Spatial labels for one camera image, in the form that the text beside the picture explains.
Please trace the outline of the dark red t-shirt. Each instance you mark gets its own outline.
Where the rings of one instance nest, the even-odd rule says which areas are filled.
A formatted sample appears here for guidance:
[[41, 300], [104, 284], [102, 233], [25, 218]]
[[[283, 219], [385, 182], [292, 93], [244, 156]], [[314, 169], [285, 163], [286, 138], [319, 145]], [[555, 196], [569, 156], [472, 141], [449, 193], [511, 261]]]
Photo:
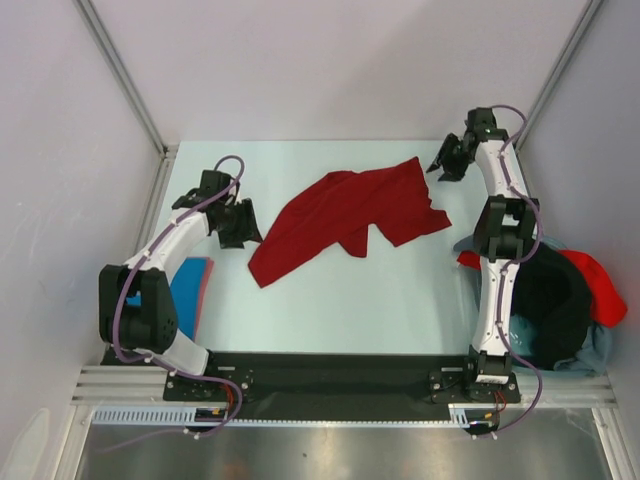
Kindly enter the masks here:
[[363, 172], [334, 171], [291, 199], [249, 261], [259, 287], [267, 287], [333, 244], [364, 258], [375, 225], [395, 247], [452, 225], [432, 207], [417, 157]]

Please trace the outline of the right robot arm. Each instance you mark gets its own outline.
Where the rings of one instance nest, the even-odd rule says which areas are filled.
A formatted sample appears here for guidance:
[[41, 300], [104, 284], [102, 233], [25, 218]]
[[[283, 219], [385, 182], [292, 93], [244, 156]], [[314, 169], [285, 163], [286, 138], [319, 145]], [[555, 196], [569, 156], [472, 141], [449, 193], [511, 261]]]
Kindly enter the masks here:
[[509, 340], [513, 290], [520, 265], [534, 255], [542, 236], [539, 203], [526, 195], [516, 175], [518, 135], [498, 126], [497, 108], [470, 110], [464, 134], [447, 135], [427, 169], [440, 171], [442, 182], [458, 182], [475, 164], [487, 191], [471, 236], [471, 249], [480, 260], [479, 319], [456, 381], [461, 395], [476, 402], [517, 391]]

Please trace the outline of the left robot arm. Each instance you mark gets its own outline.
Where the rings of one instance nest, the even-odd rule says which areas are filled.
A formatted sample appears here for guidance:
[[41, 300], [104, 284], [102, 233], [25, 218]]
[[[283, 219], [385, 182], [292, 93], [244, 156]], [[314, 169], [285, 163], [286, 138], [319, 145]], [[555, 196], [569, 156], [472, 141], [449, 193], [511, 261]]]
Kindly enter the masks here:
[[209, 368], [209, 352], [179, 329], [171, 282], [191, 251], [215, 234], [222, 249], [260, 243], [252, 200], [237, 198], [239, 178], [202, 172], [200, 184], [172, 205], [169, 223], [136, 255], [105, 266], [98, 279], [99, 334], [119, 360], [158, 361], [187, 374], [197, 398], [214, 397], [221, 376]]

